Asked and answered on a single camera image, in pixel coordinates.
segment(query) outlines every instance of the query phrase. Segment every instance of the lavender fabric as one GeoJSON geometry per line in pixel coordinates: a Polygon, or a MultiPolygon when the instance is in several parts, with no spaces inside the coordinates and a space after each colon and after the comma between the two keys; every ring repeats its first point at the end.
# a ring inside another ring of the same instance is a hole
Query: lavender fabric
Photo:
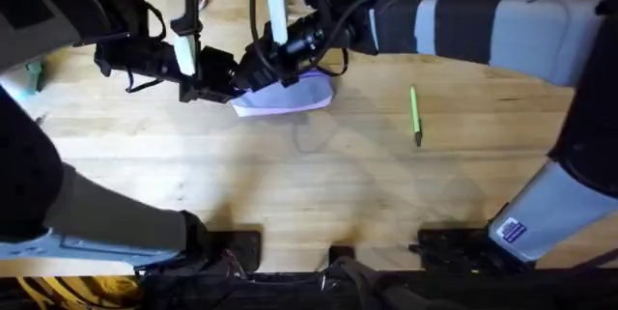
{"type": "Polygon", "coordinates": [[[256,93],[248,92],[233,99],[232,106],[240,117],[263,116],[322,108],[330,104],[332,97],[330,77],[310,70],[288,88],[274,83],[256,93]]]}

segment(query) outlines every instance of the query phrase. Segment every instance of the white strip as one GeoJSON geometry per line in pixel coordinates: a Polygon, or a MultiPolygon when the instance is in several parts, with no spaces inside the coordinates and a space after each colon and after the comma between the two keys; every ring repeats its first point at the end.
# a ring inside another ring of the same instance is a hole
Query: white strip
{"type": "Polygon", "coordinates": [[[272,39],[279,44],[285,44],[288,41],[286,0],[268,0],[268,12],[270,13],[272,39]]]}
{"type": "Polygon", "coordinates": [[[423,0],[416,9],[414,36],[416,50],[421,54],[435,55],[435,5],[437,0],[423,0]]]}
{"type": "Polygon", "coordinates": [[[376,51],[379,52],[378,33],[376,32],[376,10],[369,10],[369,21],[371,22],[371,37],[374,38],[376,51]]]}

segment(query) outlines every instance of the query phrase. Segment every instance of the wooden tabletop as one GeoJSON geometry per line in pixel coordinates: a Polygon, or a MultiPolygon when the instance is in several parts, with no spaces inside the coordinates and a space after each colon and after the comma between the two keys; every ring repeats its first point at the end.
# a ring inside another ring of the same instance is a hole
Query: wooden tabletop
{"type": "MultiPolygon", "coordinates": [[[[165,10],[165,0],[148,1],[165,10]]],[[[266,0],[258,1],[263,23],[266,0]]],[[[248,0],[211,0],[201,19],[203,43],[239,60],[250,41],[248,0]]],[[[373,268],[418,268],[407,244],[419,227],[492,218],[543,164],[572,98],[570,89],[513,71],[352,54],[327,108],[242,119],[229,105],[178,102],[171,83],[128,95],[126,74],[101,76],[93,51],[55,52],[51,82],[26,102],[33,117],[46,116],[42,127],[63,159],[131,198],[195,212],[212,229],[261,226],[260,271],[318,269],[334,241],[357,245],[373,268]],[[409,113],[412,84],[421,148],[409,113]]],[[[326,57],[334,70],[340,60],[326,57]]],[[[567,267],[606,251],[616,226],[614,215],[586,229],[541,266],[567,267]]],[[[128,272],[91,261],[0,264],[2,276],[128,272]]]]}

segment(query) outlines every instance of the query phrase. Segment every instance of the cable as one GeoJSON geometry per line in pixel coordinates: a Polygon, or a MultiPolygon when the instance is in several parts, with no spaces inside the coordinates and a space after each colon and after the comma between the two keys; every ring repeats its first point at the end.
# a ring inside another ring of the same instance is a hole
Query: cable
{"type": "Polygon", "coordinates": [[[321,66],[317,66],[316,70],[320,71],[321,73],[327,74],[331,77],[339,77],[340,75],[343,75],[344,73],[346,73],[348,71],[348,62],[350,60],[350,56],[348,54],[348,50],[345,48],[341,48],[341,53],[344,56],[344,67],[341,69],[341,72],[333,72],[321,66]]]}
{"type": "MultiPolygon", "coordinates": [[[[256,54],[258,55],[258,58],[260,59],[260,61],[262,62],[262,64],[264,64],[264,66],[267,68],[267,70],[269,70],[270,72],[278,75],[279,77],[282,78],[286,78],[286,77],[294,77],[294,76],[299,76],[309,70],[304,70],[303,72],[294,74],[293,72],[291,73],[287,73],[287,72],[283,72],[281,70],[279,70],[278,68],[276,68],[266,57],[266,55],[264,54],[264,51],[262,50],[262,48],[260,47],[260,37],[258,35],[258,26],[257,26],[257,20],[256,20],[256,0],[249,0],[249,21],[251,23],[251,37],[253,38],[253,48],[256,51],[256,54]]],[[[324,74],[327,74],[331,77],[337,77],[340,76],[344,73],[346,73],[348,71],[348,62],[349,62],[349,54],[348,54],[348,50],[345,48],[342,48],[342,53],[343,53],[343,57],[344,57],[344,67],[341,70],[341,72],[333,72],[331,70],[322,68],[320,66],[316,66],[316,69],[324,74]]]]}
{"type": "MultiPolygon", "coordinates": [[[[249,0],[249,17],[250,17],[250,22],[251,22],[251,36],[253,37],[253,45],[256,49],[256,53],[258,54],[258,57],[260,58],[264,66],[266,66],[267,69],[270,70],[271,72],[276,73],[282,77],[300,76],[308,72],[309,70],[312,70],[318,67],[320,60],[324,57],[328,49],[330,49],[330,47],[334,43],[335,39],[339,35],[339,32],[341,32],[343,26],[345,25],[346,21],[351,16],[351,14],[354,11],[356,11],[356,9],[360,7],[362,4],[367,3],[369,1],[372,1],[372,0],[354,0],[354,2],[352,2],[346,8],[346,10],[343,12],[343,14],[339,17],[339,19],[335,23],[335,26],[333,27],[333,30],[330,33],[330,36],[328,36],[328,38],[326,39],[326,42],[322,45],[321,49],[318,51],[318,54],[315,56],[315,58],[312,61],[309,62],[307,66],[305,66],[302,69],[294,70],[291,72],[282,72],[276,69],[272,65],[272,63],[268,61],[268,59],[264,55],[264,52],[262,51],[262,49],[260,48],[258,44],[260,39],[258,37],[258,30],[257,30],[257,25],[256,25],[256,16],[255,16],[256,0],[249,0]]],[[[326,74],[328,74],[329,72],[328,70],[325,70],[324,68],[321,68],[318,70],[320,71],[324,70],[326,74]]]]}

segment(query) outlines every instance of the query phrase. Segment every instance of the pen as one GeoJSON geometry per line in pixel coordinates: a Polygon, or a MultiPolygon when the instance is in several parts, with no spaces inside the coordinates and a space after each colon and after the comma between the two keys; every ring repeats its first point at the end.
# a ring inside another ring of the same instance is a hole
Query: pen
{"type": "Polygon", "coordinates": [[[414,140],[416,141],[416,146],[421,147],[423,130],[421,129],[421,119],[418,116],[418,104],[416,103],[416,89],[414,89],[414,86],[411,86],[409,88],[409,98],[412,110],[412,126],[414,128],[414,140]]]}

